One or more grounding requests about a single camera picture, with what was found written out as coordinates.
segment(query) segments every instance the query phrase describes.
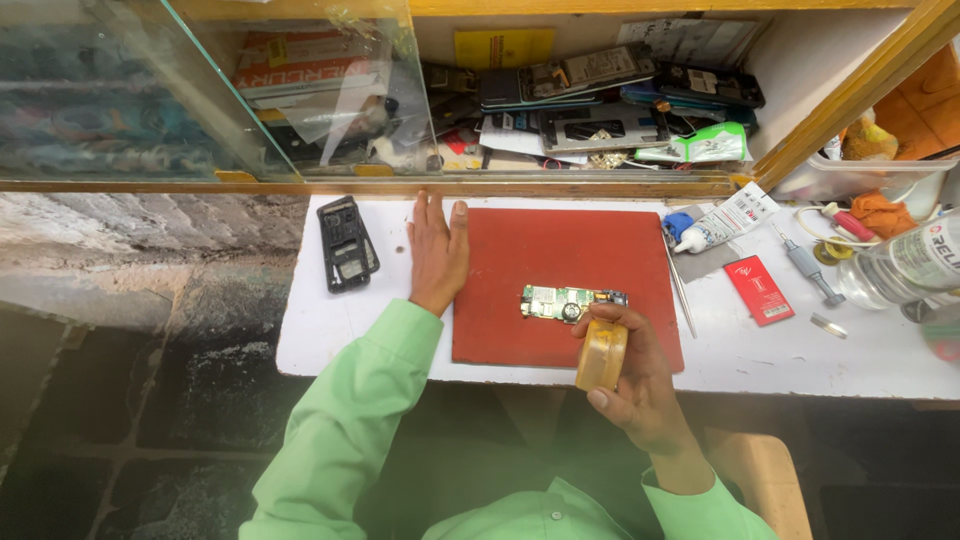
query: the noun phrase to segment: red mat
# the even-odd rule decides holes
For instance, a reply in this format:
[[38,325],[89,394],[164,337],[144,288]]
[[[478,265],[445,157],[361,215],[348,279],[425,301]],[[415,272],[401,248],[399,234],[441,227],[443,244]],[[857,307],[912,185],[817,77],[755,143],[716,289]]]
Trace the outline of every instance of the red mat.
[[523,318],[527,284],[614,289],[684,370],[660,218],[653,212],[470,209],[470,273],[453,303],[453,361],[577,367],[580,340],[559,319]]

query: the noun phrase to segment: green shirt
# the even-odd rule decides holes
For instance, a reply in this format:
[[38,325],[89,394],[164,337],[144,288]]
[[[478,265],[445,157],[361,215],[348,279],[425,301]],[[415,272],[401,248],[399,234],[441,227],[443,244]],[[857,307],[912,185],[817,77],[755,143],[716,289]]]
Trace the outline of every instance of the green shirt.
[[[383,467],[400,417],[426,384],[444,324],[393,300],[366,335],[324,369],[290,415],[283,448],[253,489],[259,507],[241,540],[366,538],[353,506]],[[723,483],[701,495],[643,489],[669,539],[776,538]],[[585,493],[554,479],[546,492],[514,493],[444,520],[424,538],[622,539],[626,533]]]

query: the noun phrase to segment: person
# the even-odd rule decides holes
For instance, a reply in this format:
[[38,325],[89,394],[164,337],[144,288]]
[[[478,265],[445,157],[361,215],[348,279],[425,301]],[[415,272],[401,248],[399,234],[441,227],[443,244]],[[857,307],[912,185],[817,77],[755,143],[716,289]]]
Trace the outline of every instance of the person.
[[[241,540],[363,539],[354,506],[376,482],[400,418],[420,398],[440,340],[441,315],[468,274],[468,209],[458,201],[449,227],[443,197],[421,192],[407,224],[413,258],[408,300],[393,300],[367,333],[317,376],[290,415],[283,448],[253,489],[258,503]],[[629,330],[616,392],[597,388],[589,403],[649,454],[642,485],[668,539],[776,538],[720,482],[677,402],[672,375],[647,319],[623,306],[595,304],[573,327],[583,338],[591,318]],[[424,539],[629,538],[596,500],[554,478],[436,523]]]

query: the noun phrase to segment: red battery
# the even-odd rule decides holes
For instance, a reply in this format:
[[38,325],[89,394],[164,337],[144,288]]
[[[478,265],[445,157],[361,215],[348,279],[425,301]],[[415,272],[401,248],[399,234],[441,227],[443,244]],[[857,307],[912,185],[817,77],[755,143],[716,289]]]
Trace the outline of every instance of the red battery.
[[731,262],[724,266],[724,270],[758,325],[768,325],[794,315],[793,307],[786,303],[770,272],[756,255]]

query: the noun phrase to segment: white tube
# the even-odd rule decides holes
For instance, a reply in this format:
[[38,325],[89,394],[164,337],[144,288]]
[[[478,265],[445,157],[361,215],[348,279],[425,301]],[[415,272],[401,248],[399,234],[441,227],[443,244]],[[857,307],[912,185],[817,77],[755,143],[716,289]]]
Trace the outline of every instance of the white tube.
[[768,197],[759,185],[750,182],[681,233],[680,243],[673,251],[700,253],[751,231],[779,209],[780,205]]

